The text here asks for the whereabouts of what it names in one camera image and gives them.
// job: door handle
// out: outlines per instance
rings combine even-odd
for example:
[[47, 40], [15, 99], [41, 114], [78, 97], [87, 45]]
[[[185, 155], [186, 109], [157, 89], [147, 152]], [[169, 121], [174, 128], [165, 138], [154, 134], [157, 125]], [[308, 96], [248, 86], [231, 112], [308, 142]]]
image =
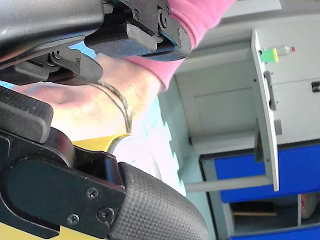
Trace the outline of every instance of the door handle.
[[268, 83], [268, 89], [269, 89], [269, 94], [270, 94], [269, 107], [272, 111], [275, 111], [276, 110], [276, 101], [275, 101], [275, 95], [274, 95], [274, 91], [273, 91], [272, 84], [271, 84], [272, 83], [271, 75], [272, 74], [269, 71], [265, 71], [263, 73], [263, 76]]

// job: cabinet door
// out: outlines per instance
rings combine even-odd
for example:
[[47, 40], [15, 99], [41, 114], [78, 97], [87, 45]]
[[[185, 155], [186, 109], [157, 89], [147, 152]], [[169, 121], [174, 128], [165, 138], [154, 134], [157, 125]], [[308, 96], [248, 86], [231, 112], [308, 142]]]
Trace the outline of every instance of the cabinet door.
[[280, 120], [282, 128], [282, 134], [277, 136], [278, 144], [320, 138], [320, 92], [312, 91], [313, 82], [320, 79], [273, 85], [274, 117]]

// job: textured rubber grip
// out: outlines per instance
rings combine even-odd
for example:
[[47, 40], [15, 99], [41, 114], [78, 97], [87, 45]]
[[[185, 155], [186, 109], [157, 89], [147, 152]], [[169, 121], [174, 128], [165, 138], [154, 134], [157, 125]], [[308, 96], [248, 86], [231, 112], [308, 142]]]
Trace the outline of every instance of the textured rubber grip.
[[119, 163], [126, 187], [108, 239], [207, 240], [208, 227], [185, 197], [153, 176]]

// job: light blue wall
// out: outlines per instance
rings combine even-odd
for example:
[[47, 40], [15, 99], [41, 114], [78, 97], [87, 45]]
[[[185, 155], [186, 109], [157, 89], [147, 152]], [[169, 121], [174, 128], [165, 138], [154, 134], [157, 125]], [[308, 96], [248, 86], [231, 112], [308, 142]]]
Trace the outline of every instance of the light blue wall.
[[[175, 152], [179, 166], [179, 176], [185, 183], [201, 182], [202, 176], [199, 167], [199, 156], [189, 145], [188, 125], [184, 108], [181, 102], [176, 81], [173, 79], [168, 91], [159, 95], [161, 116], [171, 133], [171, 150]], [[209, 230], [209, 240], [215, 240], [213, 221], [205, 193], [187, 193], [186, 197], [202, 214]]]

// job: wall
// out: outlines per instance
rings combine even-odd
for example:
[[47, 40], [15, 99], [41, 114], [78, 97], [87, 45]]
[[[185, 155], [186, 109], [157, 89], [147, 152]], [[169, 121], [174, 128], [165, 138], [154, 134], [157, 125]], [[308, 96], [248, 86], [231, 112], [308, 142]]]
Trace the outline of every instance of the wall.
[[236, 1], [226, 12], [224, 18], [280, 9], [282, 9], [280, 0], [242, 0]]
[[240, 17], [229, 17], [221, 24], [207, 32], [198, 49], [225, 45], [239, 41], [249, 40], [252, 29], [277, 26], [281, 24], [300, 23], [302, 21], [319, 21], [320, 2], [312, 9], [294, 10], [288, 12], [275, 11], [244, 15]]
[[[188, 125], [184, 109], [179, 95], [176, 81], [173, 79], [168, 91], [159, 95], [161, 116], [168, 125], [171, 133], [171, 149], [175, 152], [179, 166], [179, 176], [185, 183], [201, 182], [202, 176], [199, 167], [199, 156], [195, 154], [189, 145]], [[187, 193], [187, 199], [191, 201], [201, 212], [209, 230], [209, 240], [215, 240], [215, 230], [210, 214], [210, 209], [205, 193]]]
[[[199, 156], [189, 156], [185, 159], [185, 164], [179, 172], [180, 179], [185, 183], [202, 182], [202, 175], [199, 167]], [[216, 234], [213, 226], [213, 220], [208, 205], [208, 199], [205, 192], [187, 192], [186, 198], [192, 202], [202, 214], [209, 231], [209, 240], [215, 240]]]

